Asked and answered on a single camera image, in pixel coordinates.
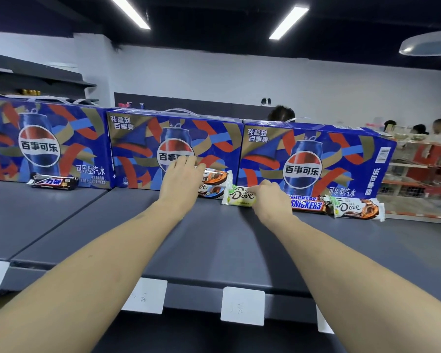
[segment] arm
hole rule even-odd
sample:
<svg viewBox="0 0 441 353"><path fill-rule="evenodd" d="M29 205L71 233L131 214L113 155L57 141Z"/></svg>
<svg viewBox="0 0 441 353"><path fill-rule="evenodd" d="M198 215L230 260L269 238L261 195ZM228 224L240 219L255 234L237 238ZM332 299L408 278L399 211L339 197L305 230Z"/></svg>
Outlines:
<svg viewBox="0 0 441 353"><path fill-rule="evenodd" d="M193 207L205 165L179 157L159 200L96 238L0 310L0 353L89 352L167 234Z"/></svg>
<svg viewBox="0 0 441 353"><path fill-rule="evenodd" d="M251 191L255 213L282 242L349 353L441 353L440 301L301 222L277 184L265 180Z"/></svg>

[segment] black hair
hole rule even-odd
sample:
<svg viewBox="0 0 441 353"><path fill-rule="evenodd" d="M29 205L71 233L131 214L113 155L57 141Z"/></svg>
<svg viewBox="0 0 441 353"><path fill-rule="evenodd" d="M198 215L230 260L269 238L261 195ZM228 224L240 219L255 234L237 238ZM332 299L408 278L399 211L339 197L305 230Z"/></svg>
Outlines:
<svg viewBox="0 0 441 353"><path fill-rule="evenodd" d="M294 110L278 105L268 114L268 121L287 121L295 117Z"/></svg>
<svg viewBox="0 0 441 353"><path fill-rule="evenodd" d="M426 126L423 125L423 124L415 125L415 126L413 127L413 130L415 130L415 131L417 132L417 134L426 134L426 135L429 135L429 133L426 132Z"/></svg>
<svg viewBox="0 0 441 353"><path fill-rule="evenodd" d="M388 125L397 125L397 123L394 121L394 120L387 120L385 123L384 123L384 131L387 129L387 126Z"/></svg>

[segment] hand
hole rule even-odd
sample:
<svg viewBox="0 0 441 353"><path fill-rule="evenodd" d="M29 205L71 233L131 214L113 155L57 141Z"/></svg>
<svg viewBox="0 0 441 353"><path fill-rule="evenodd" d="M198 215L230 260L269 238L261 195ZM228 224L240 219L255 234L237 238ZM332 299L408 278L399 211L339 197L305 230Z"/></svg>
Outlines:
<svg viewBox="0 0 441 353"><path fill-rule="evenodd" d="M168 167L160 188L159 202L181 220L194 206L203 184L204 163L196 165L196 156L180 156Z"/></svg>
<svg viewBox="0 0 441 353"><path fill-rule="evenodd" d="M263 180L259 186L250 187L248 192L256 196L256 202L253 204L255 214L271 231L276 223L293 214L291 198L276 182Z"/></svg>

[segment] pepsi can image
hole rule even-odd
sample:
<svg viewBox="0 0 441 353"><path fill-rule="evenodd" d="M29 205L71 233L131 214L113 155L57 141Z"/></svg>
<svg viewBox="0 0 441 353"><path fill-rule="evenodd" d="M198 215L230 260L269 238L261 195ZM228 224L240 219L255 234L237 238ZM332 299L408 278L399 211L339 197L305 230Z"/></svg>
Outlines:
<svg viewBox="0 0 441 353"><path fill-rule="evenodd" d="M189 130L182 129L181 124L163 128L160 141L157 161L163 173L179 156L194 156Z"/></svg>
<svg viewBox="0 0 441 353"><path fill-rule="evenodd" d="M282 168L284 192L311 196L314 184L322 173L322 143L314 140L297 141Z"/></svg>
<svg viewBox="0 0 441 353"><path fill-rule="evenodd" d="M61 148L47 116L35 109L20 113L19 128L18 146L28 160L30 173L58 176Z"/></svg>

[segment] pepsi logo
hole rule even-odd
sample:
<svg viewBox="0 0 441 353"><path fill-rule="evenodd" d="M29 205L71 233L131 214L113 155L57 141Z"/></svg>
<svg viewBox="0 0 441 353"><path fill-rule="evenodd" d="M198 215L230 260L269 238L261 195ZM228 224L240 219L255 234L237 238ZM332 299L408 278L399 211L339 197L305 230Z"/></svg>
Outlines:
<svg viewBox="0 0 441 353"><path fill-rule="evenodd" d="M164 171L180 156L194 156L193 148L180 139L165 140L157 150L157 162Z"/></svg>
<svg viewBox="0 0 441 353"><path fill-rule="evenodd" d="M310 151L298 151L288 158L282 168L284 181L293 188L304 189L314 185L322 173L322 161Z"/></svg>
<svg viewBox="0 0 441 353"><path fill-rule="evenodd" d="M61 157L61 147L53 133L39 125L25 126L18 134L18 146L23 156L36 166L53 166Z"/></svg>

